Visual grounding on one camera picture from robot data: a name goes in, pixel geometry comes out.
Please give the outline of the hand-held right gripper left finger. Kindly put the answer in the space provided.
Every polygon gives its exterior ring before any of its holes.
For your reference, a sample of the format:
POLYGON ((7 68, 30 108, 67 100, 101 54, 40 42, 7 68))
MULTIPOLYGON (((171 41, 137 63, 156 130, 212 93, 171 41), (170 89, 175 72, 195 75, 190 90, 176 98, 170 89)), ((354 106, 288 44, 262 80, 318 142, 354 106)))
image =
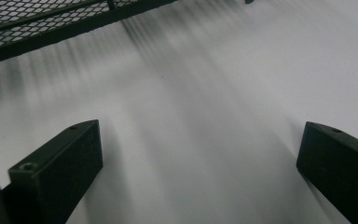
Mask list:
POLYGON ((15 224, 65 224, 103 168, 98 120, 73 125, 8 170, 15 224))

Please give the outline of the black metal mesh rack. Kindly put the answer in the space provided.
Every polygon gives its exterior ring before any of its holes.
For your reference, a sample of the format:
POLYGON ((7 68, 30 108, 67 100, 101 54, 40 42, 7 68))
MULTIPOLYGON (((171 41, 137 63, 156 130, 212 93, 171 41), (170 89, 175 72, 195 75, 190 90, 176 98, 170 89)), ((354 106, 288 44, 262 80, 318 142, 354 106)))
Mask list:
POLYGON ((0 62, 177 0, 0 0, 0 62))

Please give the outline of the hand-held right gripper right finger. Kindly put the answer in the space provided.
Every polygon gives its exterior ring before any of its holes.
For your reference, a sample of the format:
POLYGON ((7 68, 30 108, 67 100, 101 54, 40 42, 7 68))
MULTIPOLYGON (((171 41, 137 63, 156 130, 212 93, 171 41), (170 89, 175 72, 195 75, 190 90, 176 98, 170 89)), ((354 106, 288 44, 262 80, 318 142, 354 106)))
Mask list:
POLYGON ((357 138, 308 121, 296 168, 351 224, 358 224, 357 138))

